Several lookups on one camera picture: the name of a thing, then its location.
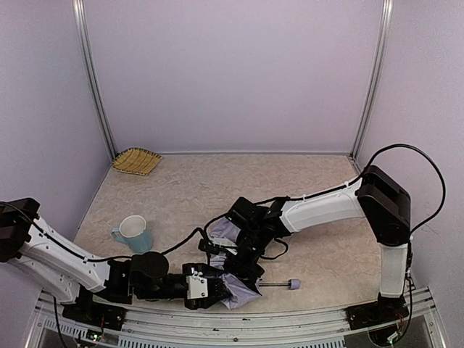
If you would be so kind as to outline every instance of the light purple wall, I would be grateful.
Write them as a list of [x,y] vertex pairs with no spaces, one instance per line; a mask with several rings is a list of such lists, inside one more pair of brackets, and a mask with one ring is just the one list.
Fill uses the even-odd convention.
[[[415,234],[413,275],[429,285],[451,342],[464,347],[464,3],[396,1],[383,75],[367,138],[364,165],[394,142],[422,148],[448,186],[442,213]],[[377,162],[411,193],[413,223],[440,200],[439,180],[407,150]]]
[[[31,196],[72,239],[108,167],[69,0],[0,1],[0,200]],[[0,265],[0,345],[20,346],[40,289]]]
[[349,152],[382,0],[86,1],[119,149]]

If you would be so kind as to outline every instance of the lavender fabric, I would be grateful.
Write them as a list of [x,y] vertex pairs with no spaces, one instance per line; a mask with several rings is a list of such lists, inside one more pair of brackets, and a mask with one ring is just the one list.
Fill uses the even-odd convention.
[[[237,226],[223,217],[213,228],[210,235],[211,237],[215,238],[226,238],[235,243],[237,237],[239,236],[239,232],[240,229]],[[210,264],[211,266],[222,270],[225,258],[225,254],[220,253],[211,259]],[[221,279],[223,279],[225,287],[231,293],[231,296],[228,299],[223,299],[221,301],[229,310],[239,308],[246,303],[261,297],[260,294],[248,289],[245,284],[243,284],[236,276],[230,273],[221,275]]]
[[227,238],[229,241],[236,242],[239,236],[240,228],[235,226],[225,217],[219,219],[216,226],[212,229],[210,235],[215,238]]

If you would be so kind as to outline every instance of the tabletop surface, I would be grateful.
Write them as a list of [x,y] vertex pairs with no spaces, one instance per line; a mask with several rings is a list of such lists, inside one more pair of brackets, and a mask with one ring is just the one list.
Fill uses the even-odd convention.
[[[240,196],[257,202],[273,196],[302,196],[355,176],[345,156],[305,154],[170,155],[147,177],[108,172],[75,243],[95,255],[131,254],[111,237],[129,215],[142,215],[153,234],[155,251],[184,239],[197,226],[231,207]],[[261,260],[263,281],[301,281],[299,290],[262,288],[262,297],[234,312],[281,312],[350,305],[377,297],[380,249],[367,220],[355,218],[319,225],[284,239],[289,251],[274,261]],[[170,253],[170,273],[183,263],[205,262],[199,237]],[[267,255],[281,252],[271,243]],[[147,308],[187,311],[182,300],[143,302]],[[216,304],[210,312],[228,311]]]

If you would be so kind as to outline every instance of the mug handle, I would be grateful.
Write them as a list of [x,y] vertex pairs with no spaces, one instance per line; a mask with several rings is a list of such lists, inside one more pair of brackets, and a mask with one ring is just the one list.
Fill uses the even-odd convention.
[[121,236],[121,232],[119,231],[119,228],[113,228],[111,231],[111,236],[113,237],[114,240],[119,241],[120,243],[127,244],[123,236]]

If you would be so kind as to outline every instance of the mug rim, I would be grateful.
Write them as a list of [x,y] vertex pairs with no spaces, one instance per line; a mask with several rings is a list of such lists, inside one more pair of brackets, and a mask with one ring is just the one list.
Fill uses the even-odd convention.
[[[142,231],[137,233],[135,236],[126,236],[123,233],[122,226],[123,226],[123,223],[125,221],[127,221],[128,219],[131,219],[131,218],[141,218],[144,221],[144,228],[142,229]],[[123,236],[124,238],[134,238],[134,237],[140,236],[145,230],[146,230],[146,220],[141,215],[129,215],[129,216],[125,217],[124,220],[119,224],[119,233],[121,233],[121,236]]]

